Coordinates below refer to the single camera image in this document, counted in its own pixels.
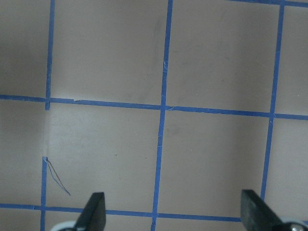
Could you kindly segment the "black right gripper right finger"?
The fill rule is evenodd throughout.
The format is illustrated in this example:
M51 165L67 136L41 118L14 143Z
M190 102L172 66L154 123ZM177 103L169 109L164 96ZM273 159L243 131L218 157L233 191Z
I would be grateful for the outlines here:
M247 231L306 231L301 221L282 220L253 190L241 191L241 222Z

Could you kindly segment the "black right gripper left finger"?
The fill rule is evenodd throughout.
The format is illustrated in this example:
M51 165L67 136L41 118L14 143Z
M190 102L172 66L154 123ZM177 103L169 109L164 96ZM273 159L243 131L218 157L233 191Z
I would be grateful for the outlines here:
M104 192L94 192L76 221L65 221L52 227L53 231L103 231L106 226Z

